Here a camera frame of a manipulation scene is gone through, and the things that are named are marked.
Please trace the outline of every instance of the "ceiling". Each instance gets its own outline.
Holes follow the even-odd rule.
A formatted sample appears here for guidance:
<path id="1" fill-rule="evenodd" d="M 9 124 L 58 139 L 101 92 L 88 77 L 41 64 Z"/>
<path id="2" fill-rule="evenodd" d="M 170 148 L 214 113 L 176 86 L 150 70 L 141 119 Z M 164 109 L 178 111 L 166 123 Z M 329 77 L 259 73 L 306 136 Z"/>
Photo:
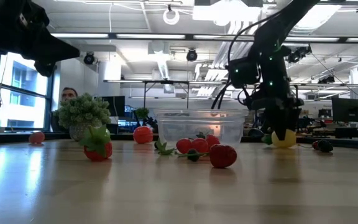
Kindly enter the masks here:
<path id="1" fill-rule="evenodd" d="M 85 4 L 82 2 L 56 2 L 53 0 L 34 0 L 45 8 L 51 20 L 51 32 L 152 32 L 152 33 L 182 33 L 182 34 L 226 34 L 229 26 L 217 26 L 212 21 L 194 21 L 191 15 L 180 13 L 180 20 L 175 25 L 163 21 L 166 6 L 141 5 L 119 6 L 113 4 Z M 191 13 L 194 0 L 182 1 L 182 10 Z M 278 0 L 282 5 L 288 0 Z M 358 7 L 343 6 L 325 24 L 313 32 L 313 35 L 358 35 Z M 73 45 L 115 45 L 126 61 L 122 73 L 152 73 L 158 69 L 157 62 L 147 59 L 149 40 L 75 40 Z M 167 62 L 170 70 L 187 70 L 194 72 L 197 62 L 187 62 L 188 49 L 196 49 L 200 62 L 213 60 L 219 52 L 221 42 L 202 41 L 170 41 L 171 51 L 177 49 L 172 60 Z M 347 81 L 349 68 L 358 62 L 357 44 L 313 44 L 313 54 L 301 60 L 298 64 L 288 65 L 288 74 L 296 82 L 305 82 L 310 77 L 325 71 L 325 67 L 334 68 L 342 81 Z M 108 58 L 108 52 L 95 52 L 99 58 Z"/>

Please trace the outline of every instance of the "table surface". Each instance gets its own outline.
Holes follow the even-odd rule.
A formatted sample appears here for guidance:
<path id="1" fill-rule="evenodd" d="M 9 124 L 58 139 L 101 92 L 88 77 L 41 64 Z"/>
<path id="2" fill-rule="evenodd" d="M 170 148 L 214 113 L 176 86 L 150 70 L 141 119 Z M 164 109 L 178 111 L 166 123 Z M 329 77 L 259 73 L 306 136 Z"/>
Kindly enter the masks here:
<path id="1" fill-rule="evenodd" d="M 241 144 L 230 169 L 114 142 L 90 162 L 71 140 L 0 145 L 0 223 L 358 223 L 358 150 Z"/>

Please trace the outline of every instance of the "plastic container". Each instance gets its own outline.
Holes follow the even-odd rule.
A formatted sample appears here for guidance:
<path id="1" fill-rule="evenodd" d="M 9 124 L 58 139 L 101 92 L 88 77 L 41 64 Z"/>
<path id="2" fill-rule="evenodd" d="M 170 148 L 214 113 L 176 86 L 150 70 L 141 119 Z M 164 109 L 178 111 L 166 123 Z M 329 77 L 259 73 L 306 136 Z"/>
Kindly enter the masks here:
<path id="1" fill-rule="evenodd" d="M 175 147 L 182 138 L 197 138 L 200 132 L 213 134 L 221 144 L 236 148 L 240 142 L 246 112 L 242 110 L 154 110 L 158 135 Z"/>

